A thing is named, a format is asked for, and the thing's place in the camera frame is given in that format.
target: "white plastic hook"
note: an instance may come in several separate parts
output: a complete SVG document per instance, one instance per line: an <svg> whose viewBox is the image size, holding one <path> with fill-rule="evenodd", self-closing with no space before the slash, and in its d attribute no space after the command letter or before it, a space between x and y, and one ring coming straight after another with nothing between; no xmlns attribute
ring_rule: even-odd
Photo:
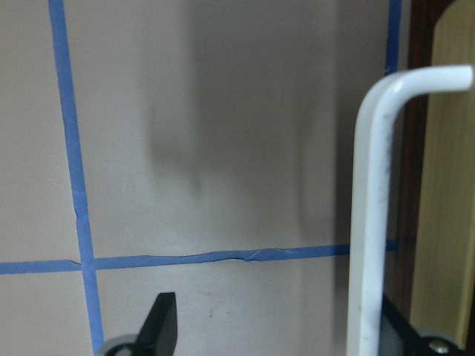
<svg viewBox="0 0 475 356"><path fill-rule="evenodd" d="M376 83L356 121L351 213L347 356L377 356L393 129L414 96L471 87L470 65L399 72Z"/></svg>

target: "blue painter's tape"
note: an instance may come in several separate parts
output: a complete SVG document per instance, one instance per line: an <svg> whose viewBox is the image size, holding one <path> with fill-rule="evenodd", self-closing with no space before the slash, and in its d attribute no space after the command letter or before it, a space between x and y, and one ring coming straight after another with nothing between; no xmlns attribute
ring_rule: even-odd
<svg viewBox="0 0 475 356"><path fill-rule="evenodd" d="M387 251L395 251L396 243L388 241ZM217 251L193 256L127 256L105 257L96 259L96 269L139 268L153 266L182 265L189 263L207 263L223 260L251 261L279 261L297 260L304 258L342 256L350 253L350 245L329 245L302 248L269 248L254 251Z"/></svg>
<svg viewBox="0 0 475 356"><path fill-rule="evenodd" d="M65 7L62 0L48 0L50 20L53 31L53 49L58 73L59 95L65 125L66 151L68 155L71 188L73 191L74 211L76 212L76 230L81 256L82 277L84 281L86 306L88 308L91 342L96 353L104 343L102 320L99 305L94 251L91 228L89 226L88 201L85 192L84 172L82 169L79 129L74 101L73 76L69 57L68 32L66 29Z"/></svg>
<svg viewBox="0 0 475 356"><path fill-rule="evenodd" d="M402 0L390 0L389 21L387 24L386 69L385 75L398 71L399 33L401 30Z"/></svg>
<svg viewBox="0 0 475 356"><path fill-rule="evenodd" d="M81 265L69 260L0 263L0 274L71 271L81 271Z"/></svg>

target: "beige wall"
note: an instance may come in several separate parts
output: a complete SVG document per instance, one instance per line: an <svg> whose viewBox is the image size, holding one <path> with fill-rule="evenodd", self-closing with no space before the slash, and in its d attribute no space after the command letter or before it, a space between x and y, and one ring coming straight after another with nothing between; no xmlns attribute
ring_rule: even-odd
<svg viewBox="0 0 475 356"><path fill-rule="evenodd" d="M385 1L66 0L65 11L96 257L349 242L353 126L384 72ZM0 16L0 262L79 262L48 6L3 1ZM137 332L156 293L175 290L177 355L344 353L347 257L98 281L106 338ZM91 354L79 273L0 283L5 355ZM20 338L26 323L33 336Z"/></svg>

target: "dark wood trim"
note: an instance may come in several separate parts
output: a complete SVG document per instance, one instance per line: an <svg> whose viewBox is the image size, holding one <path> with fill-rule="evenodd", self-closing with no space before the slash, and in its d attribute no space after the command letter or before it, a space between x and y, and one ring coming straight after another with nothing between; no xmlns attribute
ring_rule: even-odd
<svg viewBox="0 0 475 356"><path fill-rule="evenodd" d="M433 29L453 0L413 0L411 5L408 67L430 65ZM422 158L428 99L422 96L406 107L402 142L393 301L409 318L416 253Z"/></svg>

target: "screw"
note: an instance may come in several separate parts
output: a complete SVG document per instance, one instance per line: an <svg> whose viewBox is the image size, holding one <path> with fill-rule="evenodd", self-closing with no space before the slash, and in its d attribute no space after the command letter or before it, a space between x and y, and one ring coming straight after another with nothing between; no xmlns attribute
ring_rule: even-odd
<svg viewBox="0 0 475 356"><path fill-rule="evenodd" d="M449 352L448 344L446 344L444 341L439 340L439 339L432 340L429 343L429 347L441 355L448 354Z"/></svg>

